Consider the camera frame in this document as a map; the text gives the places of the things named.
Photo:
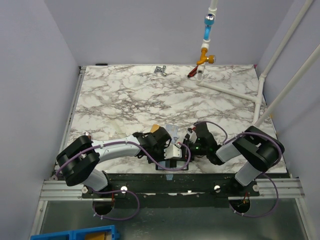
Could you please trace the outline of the gold credit card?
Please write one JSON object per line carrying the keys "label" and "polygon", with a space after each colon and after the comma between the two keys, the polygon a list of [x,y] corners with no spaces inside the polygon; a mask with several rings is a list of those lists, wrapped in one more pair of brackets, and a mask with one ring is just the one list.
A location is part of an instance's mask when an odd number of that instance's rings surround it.
{"label": "gold credit card", "polygon": [[157,131],[158,129],[160,128],[160,126],[158,124],[153,124],[151,129],[150,129],[150,132],[151,133],[154,133],[155,131]]}

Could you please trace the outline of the silver grey credit card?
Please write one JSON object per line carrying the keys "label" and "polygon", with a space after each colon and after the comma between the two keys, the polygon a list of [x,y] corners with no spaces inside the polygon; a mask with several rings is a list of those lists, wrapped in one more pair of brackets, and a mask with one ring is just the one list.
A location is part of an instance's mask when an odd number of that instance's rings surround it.
{"label": "silver grey credit card", "polygon": [[165,129],[171,137],[171,143],[175,144],[177,142],[177,140],[179,139],[179,135],[178,135],[179,127],[174,124],[166,124]]}

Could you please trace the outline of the black leather card holder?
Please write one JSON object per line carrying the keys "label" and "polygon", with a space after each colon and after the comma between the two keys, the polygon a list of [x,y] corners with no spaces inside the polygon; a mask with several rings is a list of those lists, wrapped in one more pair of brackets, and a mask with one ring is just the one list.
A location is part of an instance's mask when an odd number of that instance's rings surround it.
{"label": "black leather card holder", "polygon": [[[160,161],[158,162],[162,167],[168,168],[168,169],[179,169],[183,167],[186,163],[186,161],[179,161],[179,160],[165,160],[165,161]],[[159,167],[158,165],[155,166],[156,171],[164,171],[162,167]],[[182,171],[187,171],[189,170],[189,165],[184,167]]]}

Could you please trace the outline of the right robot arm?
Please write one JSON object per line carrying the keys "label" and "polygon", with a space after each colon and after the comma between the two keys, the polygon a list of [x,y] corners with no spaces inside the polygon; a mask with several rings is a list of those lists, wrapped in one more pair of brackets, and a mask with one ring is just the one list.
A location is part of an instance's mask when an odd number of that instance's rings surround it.
{"label": "right robot arm", "polygon": [[208,129],[208,123],[196,122],[187,130],[182,143],[188,146],[192,158],[205,156],[217,166],[238,156],[244,157],[246,163],[230,183],[230,191],[236,196],[247,192],[248,185],[277,165],[285,152],[285,147],[280,141],[255,126],[250,126],[236,137],[218,144]]}

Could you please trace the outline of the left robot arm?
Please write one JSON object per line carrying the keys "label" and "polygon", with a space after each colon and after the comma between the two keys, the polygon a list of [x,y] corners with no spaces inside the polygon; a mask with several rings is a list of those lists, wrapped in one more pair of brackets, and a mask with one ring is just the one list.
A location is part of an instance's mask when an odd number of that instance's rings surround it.
{"label": "left robot arm", "polygon": [[69,187],[83,184],[104,198],[110,194],[111,185],[107,174],[97,170],[96,166],[122,157],[140,159],[144,156],[148,162],[158,164],[160,169],[167,167],[170,170],[175,165],[169,165],[169,161],[186,159],[181,146],[172,143],[168,131],[154,125],[150,132],[135,132],[107,141],[93,141],[90,136],[82,135],[57,155],[59,168],[55,174],[61,174]]}

